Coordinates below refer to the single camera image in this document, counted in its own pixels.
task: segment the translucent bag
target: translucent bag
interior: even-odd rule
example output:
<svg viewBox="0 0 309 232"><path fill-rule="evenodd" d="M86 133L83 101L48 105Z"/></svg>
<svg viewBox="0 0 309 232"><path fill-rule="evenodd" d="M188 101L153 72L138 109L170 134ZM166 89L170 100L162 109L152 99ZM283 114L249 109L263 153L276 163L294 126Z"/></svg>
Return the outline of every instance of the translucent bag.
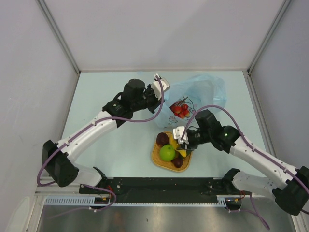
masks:
<svg viewBox="0 0 309 232"><path fill-rule="evenodd" d="M185 126L195 111L205 105L225 106L226 93L224 80L208 74L200 74L192 78L170 85L164 94L164 105L161 113L154 119L160 128ZM183 114L173 112L171 106L180 106ZM217 113L219 109L211 108Z"/></svg>

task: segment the robotic arm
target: robotic arm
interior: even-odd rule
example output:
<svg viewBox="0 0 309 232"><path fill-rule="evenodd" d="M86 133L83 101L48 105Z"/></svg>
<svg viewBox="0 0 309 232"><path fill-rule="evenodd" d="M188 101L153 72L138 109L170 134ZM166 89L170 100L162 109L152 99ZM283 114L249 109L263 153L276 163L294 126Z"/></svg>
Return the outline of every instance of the robotic arm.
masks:
<svg viewBox="0 0 309 232"><path fill-rule="evenodd" d="M185 131L185 127L173 129L173 137L178 140L180 149L194 150L200 144L212 143L216 149L246 161L266 177L248 175L238 169L231 169L224 179L231 181L236 189L246 190L275 200L281 209L291 215L299 214L309 199L309 195L287 172L290 171L308 187L308 168L303 166L297 169L267 152L261 152L261 149L244 137L246 143L239 130L232 126L221 126L209 110L200 111L196 114L195 119L199 125L196 130L187 129ZM275 163L279 163L284 169L279 168Z"/></svg>
<svg viewBox="0 0 309 232"><path fill-rule="evenodd" d="M155 77L156 81L147 88L141 80L130 80L123 92L118 93L79 131L57 143L49 140L43 145L43 165L53 156L47 162L45 170L60 187L72 182L90 186L96 186L100 182L104 174L98 168L81 166L75 161L99 137L120 127L125 121L134 121L131 120L134 112L148 109L154 113L162 100L161 90L165 92L169 89L166 79L162 79L158 74Z"/></svg>

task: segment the shiny metal floor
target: shiny metal floor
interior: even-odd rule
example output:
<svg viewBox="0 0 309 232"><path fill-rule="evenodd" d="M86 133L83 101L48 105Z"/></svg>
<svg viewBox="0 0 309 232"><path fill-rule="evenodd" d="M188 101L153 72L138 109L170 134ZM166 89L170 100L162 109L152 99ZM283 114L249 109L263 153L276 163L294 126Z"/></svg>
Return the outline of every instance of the shiny metal floor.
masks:
<svg viewBox="0 0 309 232"><path fill-rule="evenodd" d="M294 232L291 216L274 202L255 199L273 232ZM259 219L246 212L229 214L217 207L115 206L93 213L77 210L54 219L73 206L45 206L39 232L264 232ZM249 199L243 209L252 209Z"/></svg>

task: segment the green apple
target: green apple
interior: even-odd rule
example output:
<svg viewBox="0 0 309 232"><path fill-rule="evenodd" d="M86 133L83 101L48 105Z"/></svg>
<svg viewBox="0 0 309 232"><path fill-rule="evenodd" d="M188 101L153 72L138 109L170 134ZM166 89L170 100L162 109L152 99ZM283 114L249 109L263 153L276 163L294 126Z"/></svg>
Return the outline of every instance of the green apple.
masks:
<svg viewBox="0 0 309 232"><path fill-rule="evenodd" d="M161 147L160 157L165 162L170 162L174 159L176 152L172 145L167 144Z"/></svg>

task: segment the wicker basket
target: wicker basket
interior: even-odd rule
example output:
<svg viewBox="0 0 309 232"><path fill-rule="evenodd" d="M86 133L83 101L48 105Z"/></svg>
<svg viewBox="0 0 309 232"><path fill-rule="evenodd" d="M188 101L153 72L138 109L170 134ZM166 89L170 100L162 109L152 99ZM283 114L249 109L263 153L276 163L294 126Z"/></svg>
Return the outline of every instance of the wicker basket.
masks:
<svg viewBox="0 0 309 232"><path fill-rule="evenodd" d="M165 132L165 134L167 134L169 138L172 136L171 132ZM187 170L191 162L192 152L190 155L183 159L183 165L180 168L176 168L171 162L165 162L160 158L160 149L161 146L155 143L151 153L151 159L155 165L178 173Z"/></svg>

